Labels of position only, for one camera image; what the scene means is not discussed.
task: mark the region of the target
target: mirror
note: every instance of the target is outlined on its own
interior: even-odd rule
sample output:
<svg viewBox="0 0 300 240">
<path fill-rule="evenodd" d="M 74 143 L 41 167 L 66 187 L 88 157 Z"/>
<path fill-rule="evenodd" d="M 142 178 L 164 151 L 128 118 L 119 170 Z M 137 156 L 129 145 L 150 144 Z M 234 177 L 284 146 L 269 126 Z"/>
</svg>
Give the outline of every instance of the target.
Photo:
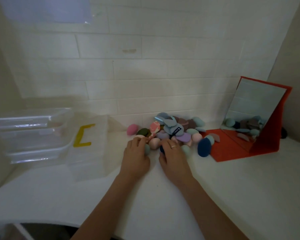
<svg viewBox="0 0 300 240">
<path fill-rule="evenodd" d="M 285 88 L 241 78 L 221 129 L 249 151 L 285 92 Z"/>
</svg>

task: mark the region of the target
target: hand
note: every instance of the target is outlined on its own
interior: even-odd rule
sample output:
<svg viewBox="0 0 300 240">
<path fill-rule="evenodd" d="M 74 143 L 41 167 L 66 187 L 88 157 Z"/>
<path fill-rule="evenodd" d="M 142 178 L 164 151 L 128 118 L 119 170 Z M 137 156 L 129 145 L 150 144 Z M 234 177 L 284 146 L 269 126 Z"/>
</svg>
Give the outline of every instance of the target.
<svg viewBox="0 0 300 240">
<path fill-rule="evenodd" d="M 147 137 L 134 137 L 133 140 L 128 141 L 127 147 L 124 149 L 120 175 L 137 181 L 148 172 L 150 159 L 145 156 L 147 141 Z"/>
<path fill-rule="evenodd" d="M 161 145 L 164 153 L 160 152 L 159 162 L 167 178 L 179 189 L 193 179 L 187 157 L 180 145 L 172 140 L 163 140 Z"/>
</svg>

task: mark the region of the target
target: yellow tape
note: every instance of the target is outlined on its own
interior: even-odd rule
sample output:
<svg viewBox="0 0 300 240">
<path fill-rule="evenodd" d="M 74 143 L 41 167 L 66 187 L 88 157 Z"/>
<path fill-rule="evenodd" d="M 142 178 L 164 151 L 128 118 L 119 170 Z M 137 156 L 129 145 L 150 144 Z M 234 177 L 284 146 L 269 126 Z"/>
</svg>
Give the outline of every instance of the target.
<svg viewBox="0 0 300 240">
<path fill-rule="evenodd" d="M 82 137 L 84 136 L 84 129 L 90 128 L 95 125 L 96 124 L 88 124 L 88 125 L 81 126 L 77 135 L 75 136 L 73 147 L 88 147 L 88 146 L 90 146 L 91 142 L 85 142 L 85 143 L 80 143 L 80 142 L 82 140 Z"/>
</svg>

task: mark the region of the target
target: white brick wall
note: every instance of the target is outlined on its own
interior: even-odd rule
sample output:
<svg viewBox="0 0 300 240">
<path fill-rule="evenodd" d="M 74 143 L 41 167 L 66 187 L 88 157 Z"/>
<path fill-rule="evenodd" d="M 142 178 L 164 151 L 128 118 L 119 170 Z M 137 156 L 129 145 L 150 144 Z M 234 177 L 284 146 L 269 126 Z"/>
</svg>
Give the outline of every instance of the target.
<svg viewBox="0 0 300 240">
<path fill-rule="evenodd" d="M 33 106 L 148 126 L 157 112 L 222 120 L 240 76 L 267 80 L 300 0 L 90 0 L 91 24 L 20 24 L 0 47 Z"/>
</svg>

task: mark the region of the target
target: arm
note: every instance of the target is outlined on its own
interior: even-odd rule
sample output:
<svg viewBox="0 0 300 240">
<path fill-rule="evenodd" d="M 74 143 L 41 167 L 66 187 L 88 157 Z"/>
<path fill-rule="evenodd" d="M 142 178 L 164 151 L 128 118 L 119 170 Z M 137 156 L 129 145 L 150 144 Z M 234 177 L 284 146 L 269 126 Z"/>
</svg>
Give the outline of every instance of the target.
<svg viewBox="0 0 300 240">
<path fill-rule="evenodd" d="M 212 201 L 198 181 L 192 176 L 187 159 L 180 146 L 171 141 L 162 141 L 165 155 L 159 161 L 168 179 L 178 187 L 207 240 L 248 238 Z"/>
<path fill-rule="evenodd" d="M 136 182 L 148 172 L 150 160 L 144 156 L 147 138 L 134 138 L 124 150 L 121 169 L 100 203 L 71 240 L 109 240 Z"/>
</svg>

